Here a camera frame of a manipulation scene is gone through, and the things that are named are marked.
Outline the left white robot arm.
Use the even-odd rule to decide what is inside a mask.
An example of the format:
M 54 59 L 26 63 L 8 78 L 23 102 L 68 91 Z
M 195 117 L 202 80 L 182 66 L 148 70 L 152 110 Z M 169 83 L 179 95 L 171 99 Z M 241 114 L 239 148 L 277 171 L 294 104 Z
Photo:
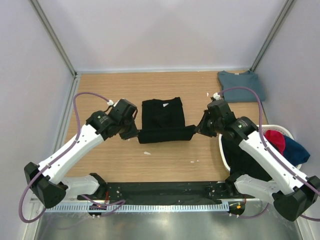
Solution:
M 107 192 L 107 183 L 97 173 L 83 177 L 66 177 L 66 173 L 90 150 L 115 135 L 127 140 L 137 137 L 135 124 L 137 107 L 122 98 L 111 106 L 108 113 L 96 111 L 80 127 L 79 132 L 64 146 L 39 164 L 24 167 L 31 191 L 46 209 L 64 199 L 88 197 L 101 200 Z

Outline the black t-shirt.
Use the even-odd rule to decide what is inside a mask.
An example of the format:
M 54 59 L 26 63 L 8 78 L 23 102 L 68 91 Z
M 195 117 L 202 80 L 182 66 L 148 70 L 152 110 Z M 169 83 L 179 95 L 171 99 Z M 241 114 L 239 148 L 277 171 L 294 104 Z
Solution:
M 150 99 L 142 102 L 140 144 L 190 141 L 195 125 L 186 125 L 180 97 L 169 100 Z

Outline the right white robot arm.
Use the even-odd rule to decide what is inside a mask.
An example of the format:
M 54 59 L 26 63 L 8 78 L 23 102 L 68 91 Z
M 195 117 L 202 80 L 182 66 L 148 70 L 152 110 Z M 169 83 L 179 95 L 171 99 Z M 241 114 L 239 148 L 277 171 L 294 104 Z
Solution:
M 235 117 L 224 100 L 207 105 L 196 132 L 215 137 L 220 135 L 249 154 L 272 178 L 270 182 L 244 173 L 235 173 L 226 180 L 225 192 L 231 198 L 249 195 L 274 206 L 286 220 L 294 222 L 316 202 L 320 179 L 307 176 L 290 164 L 265 139 L 260 127 L 248 117 Z

